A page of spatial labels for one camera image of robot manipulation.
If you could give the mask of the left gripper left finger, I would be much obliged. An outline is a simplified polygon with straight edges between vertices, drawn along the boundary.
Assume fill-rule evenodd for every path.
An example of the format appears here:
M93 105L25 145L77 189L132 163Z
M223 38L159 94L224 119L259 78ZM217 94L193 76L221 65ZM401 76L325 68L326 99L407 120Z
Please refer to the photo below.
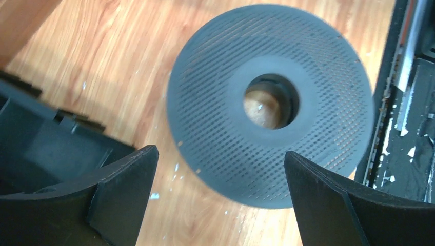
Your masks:
M1 245L135 245L158 159L147 145L77 179L1 196Z

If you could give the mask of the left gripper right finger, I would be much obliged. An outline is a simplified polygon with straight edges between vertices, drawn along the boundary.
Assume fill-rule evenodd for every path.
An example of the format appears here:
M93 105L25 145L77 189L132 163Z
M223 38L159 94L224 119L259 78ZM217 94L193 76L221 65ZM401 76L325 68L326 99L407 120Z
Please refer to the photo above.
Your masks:
M434 204L369 188L294 151L284 168L303 245L434 245Z

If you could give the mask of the black cable spool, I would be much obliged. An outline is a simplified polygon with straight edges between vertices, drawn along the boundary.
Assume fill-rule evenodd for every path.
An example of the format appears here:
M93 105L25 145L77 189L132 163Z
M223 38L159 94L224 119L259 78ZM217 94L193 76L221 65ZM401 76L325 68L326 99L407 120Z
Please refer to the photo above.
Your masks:
M294 151L348 177L372 135L369 79L350 43L300 9L225 12L182 48L167 92L180 154L208 186L245 205L292 207Z

